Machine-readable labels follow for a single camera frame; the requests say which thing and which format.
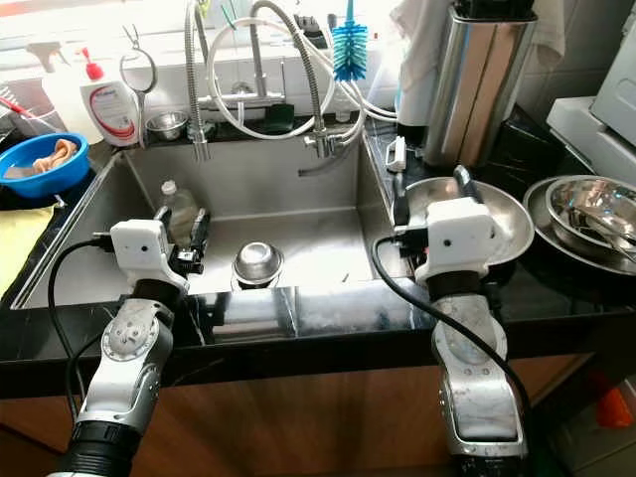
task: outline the black cable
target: black cable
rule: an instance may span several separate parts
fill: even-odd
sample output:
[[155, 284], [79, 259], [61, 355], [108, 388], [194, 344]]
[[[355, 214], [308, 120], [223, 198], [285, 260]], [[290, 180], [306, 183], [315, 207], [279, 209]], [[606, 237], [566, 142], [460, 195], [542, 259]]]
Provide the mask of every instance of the black cable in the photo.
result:
[[102, 332], [99, 332], [95, 336], [90, 338], [86, 343], [83, 344], [81, 348], [75, 351], [73, 355], [71, 356], [71, 358], [67, 361], [67, 367], [65, 369], [65, 375], [64, 375], [64, 390], [67, 396], [67, 400], [69, 402], [73, 402], [75, 405], [75, 412], [71, 410], [71, 417], [73, 419], [73, 424], [75, 424], [76, 421], [78, 420], [78, 408], [77, 408], [75, 398], [73, 396], [73, 372], [75, 372], [76, 376], [81, 376], [80, 367], [78, 366], [80, 356], [83, 355], [85, 351], [88, 348], [90, 348], [93, 344], [99, 341], [102, 334], [103, 334]]
[[[53, 327], [56, 329], [56, 333], [58, 334], [58, 338], [60, 338], [60, 342], [62, 343], [62, 347], [64, 348], [67, 357], [71, 359], [74, 355], [73, 348], [71, 347], [71, 343], [69, 342], [69, 338], [62, 327], [62, 323], [58, 318], [58, 310], [56, 309], [56, 299], [55, 299], [55, 289], [56, 289], [56, 278], [58, 277], [58, 271], [60, 270], [60, 266], [64, 259], [69, 256], [73, 251], [85, 247], [85, 246], [101, 246], [102, 240], [99, 238], [93, 238], [91, 240], [80, 241], [78, 243], [74, 243], [68, 248], [62, 250], [62, 252], [56, 257], [53, 262], [53, 266], [51, 267], [51, 275], [49, 276], [49, 286], [48, 286], [48, 304], [49, 304], [49, 316], [51, 317], [51, 321], [53, 322]], [[76, 377], [78, 378], [79, 383], [79, 394], [81, 396], [85, 396], [85, 388], [83, 385], [83, 379], [81, 378], [81, 373], [79, 369], [76, 369]], [[69, 402], [69, 409], [71, 410], [71, 415], [74, 418], [74, 421], [78, 415], [78, 405], [73, 399], [73, 394], [71, 394], [71, 388], [69, 388], [69, 392], [67, 393], [67, 400]]]
[[470, 329], [466, 328], [461, 323], [458, 323], [450, 316], [442, 313], [437, 308], [432, 306], [430, 303], [426, 303], [425, 301], [419, 299], [418, 297], [411, 295], [408, 291], [404, 290], [401, 286], [399, 286], [387, 273], [387, 271], [382, 266], [380, 262], [380, 256], [378, 254], [378, 249], [380, 245], [383, 243], [387, 243], [393, 241], [391, 237], [378, 238], [371, 249], [371, 259], [380, 275], [381, 279], [387, 284], [387, 286], [394, 291], [397, 295], [399, 295], [403, 300], [407, 301], [411, 305], [425, 311], [433, 318], [441, 321], [444, 325], [449, 326], [454, 329], [469, 341], [472, 342], [477, 348], [479, 348], [485, 355], [487, 355], [491, 360], [493, 360], [499, 368], [510, 378], [510, 380], [515, 385], [515, 389], [517, 390], [517, 394], [519, 395], [522, 403], [523, 415], [522, 415], [522, 426], [524, 431], [526, 432], [526, 442], [529, 447], [530, 454], [530, 413], [532, 410], [532, 405], [530, 403], [530, 397], [528, 396], [528, 392], [524, 387], [524, 383], [521, 381], [515, 370], [513, 370], [510, 365], [504, 360], [501, 356], [497, 354], [495, 350], [488, 345], [484, 340], [482, 340], [479, 336], [473, 333]]

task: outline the small metal bowl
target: small metal bowl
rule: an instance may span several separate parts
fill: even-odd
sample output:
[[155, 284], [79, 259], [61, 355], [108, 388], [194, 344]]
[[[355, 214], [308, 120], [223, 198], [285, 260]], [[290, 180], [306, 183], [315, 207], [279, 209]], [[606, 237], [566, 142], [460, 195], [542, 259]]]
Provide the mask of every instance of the small metal bowl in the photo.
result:
[[186, 129], [188, 114], [182, 111], [162, 112], [146, 121], [146, 129], [152, 131], [162, 141], [179, 139]]
[[[473, 181], [484, 199], [493, 220], [506, 235], [500, 247], [488, 260], [488, 265], [498, 265], [514, 260], [532, 244], [535, 226], [530, 215], [517, 200], [501, 189]], [[427, 208], [437, 201], [460, 197], [457, 182], [452, 177], [436, 177], [411, 184], [406, 188], [410, 209], [410, 226], [425, 226]]]
[[282, 253], [269, 243], [253, 241], [243, 245], [234, 262], [238, 281], [261, 285], [273, 280], [282, 270]]
[[[615, 228], [620, 225], [625, 233], [636, 230], [636, 189], [613, 179], [576, 176], [554, 181], [546, 190], [546, 207], [558, 239], [589, 257], [619, 252], [592, 224], [582, 227], [585, 219], [577, 211], [594, 215]], [[632, 248], [622, 238], [616, 244], [627, 250]]]

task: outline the plastic bottle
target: plastic bottle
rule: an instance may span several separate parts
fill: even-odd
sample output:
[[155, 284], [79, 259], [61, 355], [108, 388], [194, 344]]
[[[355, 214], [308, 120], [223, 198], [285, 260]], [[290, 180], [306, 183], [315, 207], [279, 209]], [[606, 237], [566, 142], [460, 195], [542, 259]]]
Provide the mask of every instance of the plastic bottle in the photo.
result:
[[103, 138], [114, 146], [137, 142], [137, 103], [132, 90], [119, 73], [104, 75], [103, 69], [90, 60], [88, 49], [81, 50], [86, 60], [89, 82], [79, 89], [83, 103]]
[[334, 105], [334, 112], [336, 113], [336, 121], [349, 122], [351, 120], [352, 104], [338, 87], [334, 91], [332, 104]]
[[177, 189], [175, 181], [166, 181], [161, 185], [163, 205], [172, 211], [170, 235], [179, 248], [190, 245], [190, 231], [199, 208], [187, 189]]
[[83, 106], [79, 71], [62, 64], [53, 64], [53, 56], [61, 56], [60, 42], [32, 43], [27, 50], [36, 55], [45, 71], [42, 89], [69, 132], [82, 134], [88, 144], [101, 141], [102, 136]]

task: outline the kitchen sink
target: kitchen sink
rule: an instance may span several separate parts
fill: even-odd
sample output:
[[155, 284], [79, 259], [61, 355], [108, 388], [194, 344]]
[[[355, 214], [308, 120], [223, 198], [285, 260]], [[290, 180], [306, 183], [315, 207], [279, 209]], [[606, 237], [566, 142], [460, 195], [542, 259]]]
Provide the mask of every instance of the kitchen sink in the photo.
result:
[[[348, 148], [330, 168], [319, 165], [300, 138], [210, 144], [212, 160], [197, 163], [190, 145], [118, 152], [98, 175], [50, 256], [12, 307], [47, 305], [53, 258], [92, 232], [127, 219], [151, 218], [161, 205], [161, 184], [174, 179], [212, 213], [204, 273], [190, 275], [190, 293], [237, 288], [233, 262], [242, 245], [265, 241], [284, 255], [274, 286], [328, 285], [376, 278], [369, 247], [391, 231], [388, 204], [366, 143]], [[393, 276], [408, 274], [394, 250], [383, 261]], [[115, 257], [84, 248], [65, 261], [56, 283], [59, 305], [115, 301], [130, 291]]]

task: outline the wooden cabinet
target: wooden cabinet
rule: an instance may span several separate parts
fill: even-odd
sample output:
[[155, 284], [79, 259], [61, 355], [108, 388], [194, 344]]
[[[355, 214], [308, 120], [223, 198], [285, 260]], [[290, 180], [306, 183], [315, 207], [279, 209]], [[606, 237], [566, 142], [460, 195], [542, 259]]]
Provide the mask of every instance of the wooden cabinet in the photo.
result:
[[0, 425], [0, 475], [44, 477], [54, 468], [59, 453]]
[[[579, 361], [519, 360], [514, 368], [536, 398]], [[424, 367], [165, 389], [133, 475], [311, 474], [443, 463], [438, 376], [436, 367]], [[0, 421], [59, 451], [71, 430], [62, 397], [0, 401]]]

